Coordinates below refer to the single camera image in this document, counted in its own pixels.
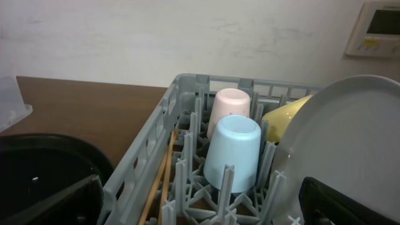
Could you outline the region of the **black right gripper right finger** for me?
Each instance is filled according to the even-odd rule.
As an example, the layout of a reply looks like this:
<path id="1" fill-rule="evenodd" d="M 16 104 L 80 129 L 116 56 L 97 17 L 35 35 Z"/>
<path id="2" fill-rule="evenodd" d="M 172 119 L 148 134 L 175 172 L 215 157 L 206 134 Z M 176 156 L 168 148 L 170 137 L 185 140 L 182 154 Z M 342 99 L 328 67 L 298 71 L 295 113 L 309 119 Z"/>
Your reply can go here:
<path id="1" fill-rule="evenodd" d="M 313 177 L 303 179 L 298 198 L 305 225 L 397 225 Z"/>

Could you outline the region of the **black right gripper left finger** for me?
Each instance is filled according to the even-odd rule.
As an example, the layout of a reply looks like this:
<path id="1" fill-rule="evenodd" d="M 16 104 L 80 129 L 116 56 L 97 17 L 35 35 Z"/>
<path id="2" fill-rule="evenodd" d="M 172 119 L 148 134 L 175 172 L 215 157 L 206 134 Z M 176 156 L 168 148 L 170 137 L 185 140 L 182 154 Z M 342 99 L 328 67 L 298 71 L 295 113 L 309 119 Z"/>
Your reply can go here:
<path id="1" fill-rule="evenodd" d="M 43 201 L 18 212 L 1 224 L 96 224 L 103 206 L 103 185 L 92 174 L 53 194 Z"/>

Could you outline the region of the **grey plate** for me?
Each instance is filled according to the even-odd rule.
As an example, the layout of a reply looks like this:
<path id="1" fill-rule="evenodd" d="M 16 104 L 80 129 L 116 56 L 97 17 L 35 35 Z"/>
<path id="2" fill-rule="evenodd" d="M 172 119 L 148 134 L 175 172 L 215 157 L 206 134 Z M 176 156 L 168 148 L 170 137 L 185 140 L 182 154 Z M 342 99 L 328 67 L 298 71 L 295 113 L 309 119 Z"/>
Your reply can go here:
<path id="1" fill-rule="evenodd" d="M 285 179 L 274 224 L 302 219 L 298 194 L 312 177 L 399 220 L 399 83 L 349 77 L 306 101 L 281 138 L 272 170 Z"/>

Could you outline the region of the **yellow bowl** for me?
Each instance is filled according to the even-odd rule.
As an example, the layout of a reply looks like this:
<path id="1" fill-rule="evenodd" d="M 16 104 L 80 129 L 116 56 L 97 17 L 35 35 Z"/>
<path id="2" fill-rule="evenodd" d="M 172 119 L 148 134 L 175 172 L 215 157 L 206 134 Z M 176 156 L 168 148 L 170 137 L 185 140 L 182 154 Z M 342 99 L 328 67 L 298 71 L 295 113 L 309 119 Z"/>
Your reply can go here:
<path id="1" fill-rule="evenodd" d="M 266 113 L 262 117 L 262 120 L 267 121 L 268 123 L 266 140 L 269 142 L 278 143 L 284 135 L 285 130 L 287 129 L 293 117 L 311 97 L 312 95 L 308 95 Z"/>

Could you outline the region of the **wooden chopstick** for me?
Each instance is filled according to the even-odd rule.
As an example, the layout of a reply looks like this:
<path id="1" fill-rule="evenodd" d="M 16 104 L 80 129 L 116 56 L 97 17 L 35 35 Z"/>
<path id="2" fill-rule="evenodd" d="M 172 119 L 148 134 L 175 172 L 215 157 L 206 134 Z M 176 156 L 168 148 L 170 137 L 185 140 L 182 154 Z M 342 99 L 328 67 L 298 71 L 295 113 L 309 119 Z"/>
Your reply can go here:
<path id="1" fill-rule="evenodd" d="M 164 170 L 164 177 L 163 177 L 163 186 L 162 186 L 162 193 L 161 193 L 161 200 L 160 200 L 160 205 L 159 205 L 159 215 L 157 218 L 157 225 L 162 225 L 162 207 L 164 206 L 165 200 L 167 199 L 168 196 L 168 189 L 169 189 L 169 179 L 171 175 L 171 161 L 172 161 L 172 153 L 173 153 L 173 146 L 174 142 L 178 136 L 178 128 L 174 129 L 173 132 L 171 133 L 171 138 L 167 150 L 167 156 L 166 156 L 166 165 L 165 165 L 165 170 Z"/>
<path id="2" fill-rule="evenodd" d="M 166 156 L 167 156 L 167 150 L 165 152 L 165 155 L 162 159 L 162 162 L 160 164 L 160 167 L 158 169 L 158 172 L 156 174 L 156 178 L 154 179 L 154 182 L 152 184 L 151 190 L 149 192 L 149 196 L 147 197 L 147 201 L 145 203 L 144 209 L 142 211 L 140 220 L 138 222 L 138 225 L 144 225 L 146 218 L 148 216 L 149 210 L 151 208 L 151 204 L 153 203 L 153 200 L 156 195 L 156 191 L 158 190 L 159 183 L 161 182 L 161 177 L 164 175 L 164 170 L 165 170 L 165 165 L 166 165 Z"/>

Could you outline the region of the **light blue cup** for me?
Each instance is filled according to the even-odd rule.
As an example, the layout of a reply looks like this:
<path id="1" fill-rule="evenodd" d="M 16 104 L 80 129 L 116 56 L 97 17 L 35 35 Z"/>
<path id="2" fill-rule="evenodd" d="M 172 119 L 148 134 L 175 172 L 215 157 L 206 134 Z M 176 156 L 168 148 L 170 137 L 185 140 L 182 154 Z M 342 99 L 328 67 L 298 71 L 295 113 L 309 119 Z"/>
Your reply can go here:
<path id="1" fill-rule="evenodd" d="M 222 117 L 214 129 L 204 164 L 210 185 L 222 188 L 225 166 L 234 167 L 232 193 L 242 193 L 256 183 L 261 144 L 261 128 L 249 117 Z"/>

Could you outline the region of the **pink cup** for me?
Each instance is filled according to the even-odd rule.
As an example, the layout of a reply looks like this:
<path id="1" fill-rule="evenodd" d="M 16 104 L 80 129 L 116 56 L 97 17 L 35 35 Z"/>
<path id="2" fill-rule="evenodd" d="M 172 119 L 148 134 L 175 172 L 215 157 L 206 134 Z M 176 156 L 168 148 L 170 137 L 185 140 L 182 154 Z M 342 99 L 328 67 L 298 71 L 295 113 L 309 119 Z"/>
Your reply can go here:
<path id="1" fill-rule="evenodd" d="M 218 121 L 224 116 L 241 115 L 249 117 L 251 98 L 239 89 L 227 88 L 217 92 L 212 105 L 207 138 L 212 139 Z"/>

